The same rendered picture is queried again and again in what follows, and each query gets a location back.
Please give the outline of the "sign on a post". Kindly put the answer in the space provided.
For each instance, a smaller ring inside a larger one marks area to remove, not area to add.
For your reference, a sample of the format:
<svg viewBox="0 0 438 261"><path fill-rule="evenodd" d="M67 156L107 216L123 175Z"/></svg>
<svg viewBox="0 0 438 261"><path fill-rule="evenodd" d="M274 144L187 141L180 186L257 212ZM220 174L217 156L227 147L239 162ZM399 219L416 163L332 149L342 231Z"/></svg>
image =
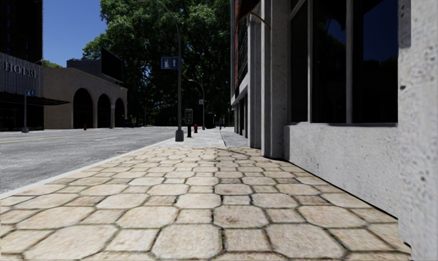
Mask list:
<svg viewBox="0 0 438 261"><path fill-rule="evenodd" d="M24 94L24 113L23 113L23 128L22 133L28 133L29 128L27 127L27 97L35 96L35 91L33 89L26 89Z"/></svg>

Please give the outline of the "trees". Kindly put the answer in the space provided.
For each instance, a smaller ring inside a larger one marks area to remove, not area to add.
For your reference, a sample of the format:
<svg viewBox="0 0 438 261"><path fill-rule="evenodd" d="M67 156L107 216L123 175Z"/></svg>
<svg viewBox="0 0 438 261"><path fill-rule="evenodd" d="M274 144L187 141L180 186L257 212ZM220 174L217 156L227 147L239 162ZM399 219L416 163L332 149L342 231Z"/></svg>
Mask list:
<svg viewBox="0 0 438 261"><path fill-rule="evenodd" d="M176 17L181 35L182 109L191 108L202 125L227 116L230 99L230 0L157 0ZM106 48L124 62L128 117L149 125L177 124L178 41L171 15L159 4L101 0L107 28L83 50L99 59Z"/></svg>

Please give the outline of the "grey street lamp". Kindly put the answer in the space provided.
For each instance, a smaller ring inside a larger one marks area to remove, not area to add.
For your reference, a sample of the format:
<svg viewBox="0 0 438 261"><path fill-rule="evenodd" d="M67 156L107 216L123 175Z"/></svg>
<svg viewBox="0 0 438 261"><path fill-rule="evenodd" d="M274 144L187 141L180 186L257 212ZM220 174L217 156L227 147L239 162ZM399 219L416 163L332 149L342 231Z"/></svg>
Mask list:
<svg viewBox="0 0 438 261"><path fill-rule="evenodd" d="M202 130L205 130L205 91L203 86L193 79L189 79L188 81L196 83L202 90Z"/></svg>
<svg viewBox="0 0 438 261"><path fill-rule="evenodd" d="M176 32L177 32L177 41L178 41L178 78L177 78L177 95L178 95L178 102L177 102L177 107L178 107L178 128L176 130L176 134L175 134L175 141L176 142L183 142L184 141L184 131L182 130L181 127L181 121L182 121L182 113L181 113L181 106L182 106L182 94L181 94L181 74L182 74L182 70L181 70L181 35L180 35L180 30L179 30L179 26L178 26L178 21L176 19L176 17L174 16L174 14L161 2L157 1L157 0L137 0L139 2L154 2L159 4L161 7L163 7L172 17L175 26L176 26Z"/></svg>

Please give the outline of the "dark glass hotel building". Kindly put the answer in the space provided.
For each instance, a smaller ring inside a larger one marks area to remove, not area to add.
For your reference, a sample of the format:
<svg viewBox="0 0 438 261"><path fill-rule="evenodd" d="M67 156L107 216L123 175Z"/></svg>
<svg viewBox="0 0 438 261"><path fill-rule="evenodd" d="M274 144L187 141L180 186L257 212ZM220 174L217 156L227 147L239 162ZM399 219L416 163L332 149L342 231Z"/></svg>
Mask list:
<svg viewBox="0 0 438 261"><path fill-rule="evenodd" d="M43 129L43 0L0 0L0 132L23 128L24 94L27 127Z"/></svg>

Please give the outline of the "tan arched building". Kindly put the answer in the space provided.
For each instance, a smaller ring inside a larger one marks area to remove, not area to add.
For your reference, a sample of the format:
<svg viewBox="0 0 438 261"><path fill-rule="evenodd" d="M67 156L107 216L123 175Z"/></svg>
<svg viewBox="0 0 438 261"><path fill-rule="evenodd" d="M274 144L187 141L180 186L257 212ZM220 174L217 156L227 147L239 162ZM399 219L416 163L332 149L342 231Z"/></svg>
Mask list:
<svg viewBox="0 0 438 261"><path fill-rule="evenodd" d="M99 60L67 61L65 68L44 69L44 128L83 129L127 126L123 61L100 50Z"/></svg>

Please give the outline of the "pale concrete building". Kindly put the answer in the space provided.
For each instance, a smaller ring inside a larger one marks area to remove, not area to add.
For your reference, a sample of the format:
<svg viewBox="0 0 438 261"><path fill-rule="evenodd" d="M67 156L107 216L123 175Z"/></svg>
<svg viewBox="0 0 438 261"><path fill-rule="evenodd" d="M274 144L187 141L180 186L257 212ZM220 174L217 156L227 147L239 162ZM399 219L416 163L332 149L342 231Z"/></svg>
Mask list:
<svg viewBox="0 0 438 261"><path fill-rule="evenodd" d="M438 260L438 0L240 0L247 137Z"/></svg>

